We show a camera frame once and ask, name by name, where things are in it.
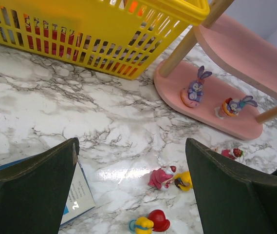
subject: toy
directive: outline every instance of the toy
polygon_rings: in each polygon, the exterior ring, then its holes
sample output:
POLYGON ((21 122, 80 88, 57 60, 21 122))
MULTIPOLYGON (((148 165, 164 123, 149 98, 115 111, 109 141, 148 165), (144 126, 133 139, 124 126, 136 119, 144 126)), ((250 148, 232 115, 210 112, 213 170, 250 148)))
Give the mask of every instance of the toy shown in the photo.
POLYGON ((245 96, 241 100, 238 98, 228 98, 221 107, 215 108, 216 116, 219 118, 237 116, 246 104, 257 107, 257 103, 253 100, 253 96, 245 96))
POLYGON ((243 151, 238 148, 234 148, 231 150, 222 150, 222 155, 225 157, 228 157, 230 159, 237 159, 238 157, 241 157, 243 155, 243 151))
POLYGON ((175 172, 175 166, 161 167, 158 170, 153 170, 148 185, 165 191, 173 182, 175 172))
POLYGON ((176 187, 183 190, 184 192, 187 192, 193 188, 189 171, 177 174, 174 178, 174 183, 176 187))
POLYGON ((150 212, 147 217, 140 217, 129 222, 129 231, 133 234, 151 234, 164 232, 170 227, 170 221, 161 210, 150 212))
POLYGON ((186 89, 183 89, 181 91, 181 99, 183 103, 191 108, 194 108, 196 106, 200 105, 200 102, 202 101, 203 97, 203 85, 205 82, 205 79, 212 75, 212 72, 203 72, 204 66, 201 66, 198 69, 197 79, 192 81, 189 84, 188 91, 186 89))
POLYGON ((277 99, 277 48, 223 14, 232 2, 213 1, 210 4, 213 13, 201 25, 188 31, 170 56, 158 65, 153 80, 160 97, 175 111, 239 139, 251 140, 261 135, 263 123, 277 117, 277 106, 261 114, 257 108, 247 107, 236 118, 220 121, 213 109, 229 97, 242 98, 245 94, 241 88, 216 77, 209 78, 204 87, 202 107, 188 108, 180 98, 181 90, 188 85, 188 77, 197 72, 193 64, 183 59, 199 43, 219 67, 277 99))

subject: pink wooden shelf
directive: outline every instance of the pink wooden shelf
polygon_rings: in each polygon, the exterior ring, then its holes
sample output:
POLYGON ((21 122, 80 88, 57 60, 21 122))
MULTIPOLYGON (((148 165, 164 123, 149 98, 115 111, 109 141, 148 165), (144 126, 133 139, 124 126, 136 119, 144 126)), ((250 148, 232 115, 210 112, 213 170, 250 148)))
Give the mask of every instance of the pink wooden shelf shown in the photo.
POLYGON ((277 99, 276 47, 225 14, 210 29, 200 25, 194 31, 217 65, 277 99))
POLYGON ((180 92, 196 79, 198 67, 181 61, 167 78, 163 78, 158 73, 163 63, 164 61, 155 71, 154 83, 161 98, 174 110, 242 140, 256 139, 261 135, 263 125, 255 120, 259 114, 255 107, 246 105, 237 117, 220 119, 215 115, 214 108, 219 107, 227 98, 243 98, 245 93, 211 76, 204 83, 200 106, 189 108, 182 102, 180 92))

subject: small toy figurine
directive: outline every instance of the small toy figurine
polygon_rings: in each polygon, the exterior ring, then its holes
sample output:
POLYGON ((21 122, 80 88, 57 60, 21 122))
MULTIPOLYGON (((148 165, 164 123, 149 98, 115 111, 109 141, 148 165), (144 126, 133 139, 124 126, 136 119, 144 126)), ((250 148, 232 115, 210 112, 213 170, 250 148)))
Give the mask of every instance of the small toy figurine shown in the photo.
POLYGON ((170 221, 161 210, 152 211, 147 217, 140 217, 129 222, 129 231, 133 234, 151 234, 164 232, 170 227, 170 221))
POLYGON ((177 174, 175 175, 174 178, 175 178, 174 183, 176 187, 183 190, 184 192, 187 192, 193 188, 189 171, 183 172, 181 174, 177 174))
POLYGON ((243 151, 238 148, 234 148, 231 150, 222 150, 222 155, 235 160, 243 155, 243 151))
POLYGON ((246 104, 254 107, 258 106, 253 100, 253 96, 245 96, 241 100, 228 98, 222 103, 221 107, 215 108, 216 116, 219 118, 237 116, 246 104))
POLYGON ((158 170, 153 170, 148 185, 165 191, 173 182, 173 176, 175 172, 175 166, 161 167, 158 170))
POLYGON ((194 108, 196 106, 200 105, 200 102, 202 101, 203 97, 203 85, 205 82, 205 79, 212 75, 212 72, 203 72, 204 66, 201 66, 198 69, 198 75, 197 79, 192 81, 189 85, 188 91, 186 89, 183 89, 181 91, 181 99, 183 103, 191 108, 194 108))

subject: wooden post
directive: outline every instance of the wooden post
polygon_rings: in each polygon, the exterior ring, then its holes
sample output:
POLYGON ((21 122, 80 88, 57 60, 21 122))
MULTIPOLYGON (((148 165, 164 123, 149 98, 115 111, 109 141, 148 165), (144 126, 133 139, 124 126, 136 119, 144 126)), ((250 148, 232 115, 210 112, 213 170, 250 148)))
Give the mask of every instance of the wooden post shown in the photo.
POLYGON ((174 68, 185 58, 189 51, 197 44, 197 39, 193 28, 186 34, 182 41, 177 45, 172 54, 167 58, 162 67, 159 69, 159 74, 162 77, 168 75, 174 68))
POLYGON ((261 113, 260 115, 256 116, 255 119, 258 123, 265 123, 276 117, 277 117, 277 106, 268 111, 265 111, 264 113, 261 113))
POLYGON ((215 21, 227 10, 234 0, 213 0, 210 4, 210 14, 202 22, 202 26, 210 28, 215 21))
MULTIPOLYGON (((234 0, 213 0, 210 4, 210 14, 207 16, 205 21, 203 21, 202 25, 206 28, 210 28, 233 1, 234 0)), ((168 77, 168 75, 185 58, 197 42, 198 41, 192 28, 164 62, 162 67, 159 69, 159 74, 162 77, 168 77)))

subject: number 2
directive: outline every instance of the number 2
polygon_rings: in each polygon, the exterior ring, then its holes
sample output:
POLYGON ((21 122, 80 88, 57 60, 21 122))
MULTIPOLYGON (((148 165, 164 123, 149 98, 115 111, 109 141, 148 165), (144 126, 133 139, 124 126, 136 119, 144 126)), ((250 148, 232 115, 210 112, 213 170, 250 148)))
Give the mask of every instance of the number 2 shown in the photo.
POLYGON ((79 208, 78 202, 75 201, 74 202, 74 206, 72 206, 72 209, 75 210, 76 208, 79 208))

